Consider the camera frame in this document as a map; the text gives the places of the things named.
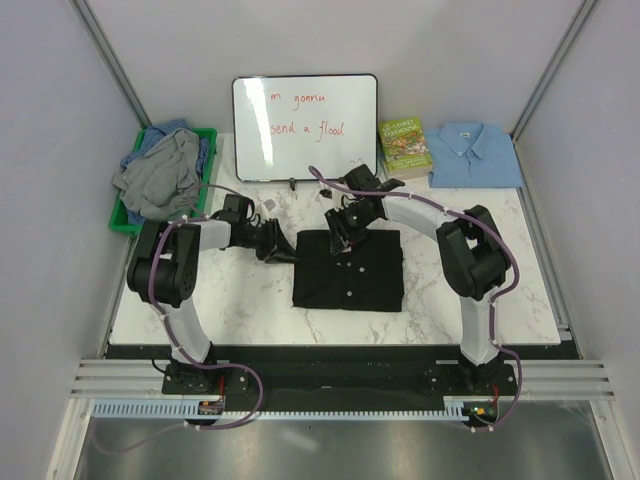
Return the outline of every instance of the marble table surface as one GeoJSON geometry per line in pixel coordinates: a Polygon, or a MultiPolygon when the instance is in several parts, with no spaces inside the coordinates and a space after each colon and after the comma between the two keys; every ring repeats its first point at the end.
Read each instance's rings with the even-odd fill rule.
{"type": "MultiPolygon", "coordinates": [[[[295,246],[296,233],[326,228],[331,200],[317,182],[242,183],[235,175],[233,135],[218,137],[212,179],[254,200],[273,199],[270,212],[295,246]]],[[[430,189],[426,179],[407,182],[450,208],[487,207],[512,249],[522,279],[498,301],[499,341],[509,344],[560,342],[542,275],[514,189],[430,189]]],[[[224,192],[209,196],[218,210],[224,192]]],[[[378,220],[370,228],[397,229],[404,250],[405,296],[400,313],[307,310],[293,307],[293,265],[266,265],[252,250],[229,248],[200,254],[194,303],[205,333],[217,344],[236,345],[399,345],[457,344],[462,337],[460,304],[444,279],[435,242],[404,225],[378,220]]],[[[508,272],[507,281],[511,280],[508,272]]],[[[125,286],[110,337],[111,344],[168,344],[151,308],[125,286]]]]}

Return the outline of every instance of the gray wall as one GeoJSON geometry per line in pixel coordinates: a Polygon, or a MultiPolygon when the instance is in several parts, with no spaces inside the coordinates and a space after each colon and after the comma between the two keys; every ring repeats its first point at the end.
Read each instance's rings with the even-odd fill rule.
{"type": "Polygon", "coordinates": [[[125,239],[109,232],[137,123],[66,0],[0,14],[0,477],[42,478],[125,239]]]}
{"type": "Polygon", "coordinates": [[[579,343],[640,452],[640,2],[600,2],[520,146],[579,343]]]}
{"type": "Polygon", "coordinates": [[[580,0],[88,3],[153,121],[230,132],[239,75],[353,72],[378,77],[382,119],[510,130],[580,0]]]}

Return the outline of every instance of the blue shirt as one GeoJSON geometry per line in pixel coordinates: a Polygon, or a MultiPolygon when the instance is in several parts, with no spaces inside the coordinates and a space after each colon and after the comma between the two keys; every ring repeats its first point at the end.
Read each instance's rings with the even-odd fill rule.
{"type": "Polygon", "coordinates": [[[427,132],[434,188],[517,188],[520,167],[511,137],[499,125],[447,123],[427,132]]]}

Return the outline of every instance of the crumpled fabric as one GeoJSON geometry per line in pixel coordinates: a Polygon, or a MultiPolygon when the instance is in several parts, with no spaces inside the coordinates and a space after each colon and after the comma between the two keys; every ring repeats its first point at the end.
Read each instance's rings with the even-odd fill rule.
{"type": "MultiPolygon", "coordinates": [[[[198,135],[179,129],[129,163],[113,177],[127,209],[153,220],[188,212],[185,190],[200,181],[196,171],[199,149],[198,135]]],[[[195,189],[189,193],[192,202],[197,196],[195,189]]]]}

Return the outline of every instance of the black cable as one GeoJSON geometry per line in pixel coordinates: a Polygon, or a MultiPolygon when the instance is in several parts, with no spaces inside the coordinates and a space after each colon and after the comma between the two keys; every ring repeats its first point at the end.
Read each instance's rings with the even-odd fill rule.
{"type": "Polygon", "coordinates": [[[153,368],[158,370],[162,375],[166,375],[167,374],[166,370],[162,370],[158,365],[156,365],[156,360],[154,358],[151,359],[151,365],[153,366],[153,368]]]}

